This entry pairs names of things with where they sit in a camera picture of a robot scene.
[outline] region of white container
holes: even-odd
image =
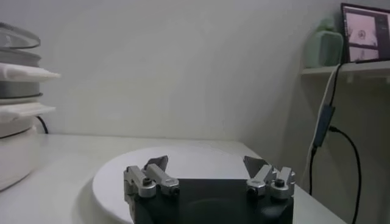
[[[37,163],[37,130],[0,139],[0,191],[26,177]]]

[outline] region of metal bracket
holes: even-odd
[[[291,168],[283,167],[277,179],[271,183],[271,196],[277,199],[287,199],[294,195],[295,173]]]
[[[128,196],[138,194],[143,198],[156,195],[156,183],[142,173],[138,166],[129,166],[123,172],[125,200]]]
[[[179,180],[168,176],[156,164],[149,164],[144,171],[147,177],[156,181],[161,187],[161,192],[165,195],[176,196],[179,194]]]
[[[255,177],[246,181],[247,192],[262,196],[266,193],[266,186],[276,178],[276,171],[271,165],[264,165]]]

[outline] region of white tabletop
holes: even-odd
[[[2,224],[116,223],[96,205],[91,180],[108,160],[162,145],[209,145],[239,156],[257,155],[239,142],[40,135],[41,161],[15,186],[0,192]],[[294,223],[345,224],[296,187]]]

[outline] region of shelf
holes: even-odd
[[[335,69],[335,66],[323,68],[308,68],[301,72],[304,77],[308,76],[328,76]],[[390,61],[378,61],[371,63],[348,63],[341,67],[339,74],[346,76],[361,77],[390,77]]]

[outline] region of white appliance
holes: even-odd
[[[0,191],[34,168],[38,138],[33,120],[55,110],[37,99],[40,83],[60,75],[39,68],[39,55],[20,50],[39,45],[33,33],[0,23]]]

